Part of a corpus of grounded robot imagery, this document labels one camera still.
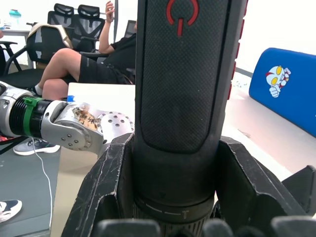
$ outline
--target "black handle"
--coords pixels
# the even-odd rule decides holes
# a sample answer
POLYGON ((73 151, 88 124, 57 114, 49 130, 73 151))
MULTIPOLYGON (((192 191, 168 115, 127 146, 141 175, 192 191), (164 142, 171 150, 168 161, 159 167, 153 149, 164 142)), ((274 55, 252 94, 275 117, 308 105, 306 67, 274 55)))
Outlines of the black handle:
POLYGON ((196 205, 214 194, 246 0, 138 5, 134 180, 140 198, 164 212, 160 205, 196 205))

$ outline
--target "leg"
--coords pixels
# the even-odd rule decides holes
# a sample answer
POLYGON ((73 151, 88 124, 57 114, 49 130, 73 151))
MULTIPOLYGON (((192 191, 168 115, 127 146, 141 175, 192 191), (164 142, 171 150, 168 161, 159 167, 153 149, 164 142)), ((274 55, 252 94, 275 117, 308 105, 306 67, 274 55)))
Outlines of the leg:
POLYGON ((72 75, 76 81, 80 76, 81 55, 72 49, 63 48, 57 51, 44 70, 43 76, 38 84, 43 90, 44 84, 49 79, 63 78, 72 75))
POLYGON ((61 100, 68 95, 68 85, 62 79, 49 79, 43 88, 43 99, 61 100))

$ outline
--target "gray floor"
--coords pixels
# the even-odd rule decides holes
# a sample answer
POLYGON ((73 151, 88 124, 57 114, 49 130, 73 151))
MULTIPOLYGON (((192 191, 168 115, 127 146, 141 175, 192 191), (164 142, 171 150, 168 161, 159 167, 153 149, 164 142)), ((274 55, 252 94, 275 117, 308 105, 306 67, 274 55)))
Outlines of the gray floor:
MULTIPOLYGON (((53 154, 41 153, 40 156, 50 178, 54 203, 60 151, 53 154)), ((21 200, 22 210, 9 221, 0 224, 1 237, 37 232, 42 232, 40 236, 49 236, 48 180, 37 156, 18 156, 12 149, 0 156, 0 200, 10 199, 21 200)))

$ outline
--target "black shirt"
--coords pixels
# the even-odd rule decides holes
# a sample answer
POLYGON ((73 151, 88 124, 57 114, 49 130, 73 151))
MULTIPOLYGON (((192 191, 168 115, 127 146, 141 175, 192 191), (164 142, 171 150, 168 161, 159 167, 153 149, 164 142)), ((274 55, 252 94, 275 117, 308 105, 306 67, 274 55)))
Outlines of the black shirt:
POLYGON ((111 46, 114 48, 114 52, 104 60, 104 64, 111 64, 122 71, 135 69, 136 34, 129 38, 122 38, 120 41, 111 44, 111 46))

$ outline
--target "man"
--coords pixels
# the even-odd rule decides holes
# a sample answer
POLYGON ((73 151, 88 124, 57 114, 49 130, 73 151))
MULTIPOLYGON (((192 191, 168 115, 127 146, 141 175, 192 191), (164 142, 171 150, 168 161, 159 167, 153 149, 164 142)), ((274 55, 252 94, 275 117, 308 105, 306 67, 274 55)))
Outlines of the man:
MULTIPOLYGON (((130 38, 109 44, 109 30, 113 21, 114 6, 111 1, 106 5, 106 23, 100 36, 100 53, 109 54, 103 64, 81 56, 72 49, 61 49, 52 57, 44 70, 40 82, 30 88, 36 96, 48 100, 61 100, 67 97, 68 84, 104 83, 104 84, 135 84, 134 76, 129 69, 135 69, 136 34, 130 38)), ((50 144, 41 139, 34 139, 36 152, 54 153, 60 146, 50 144)), ((34 154, 32 141, 21 143, 13 151, 21 156, 34 154)))

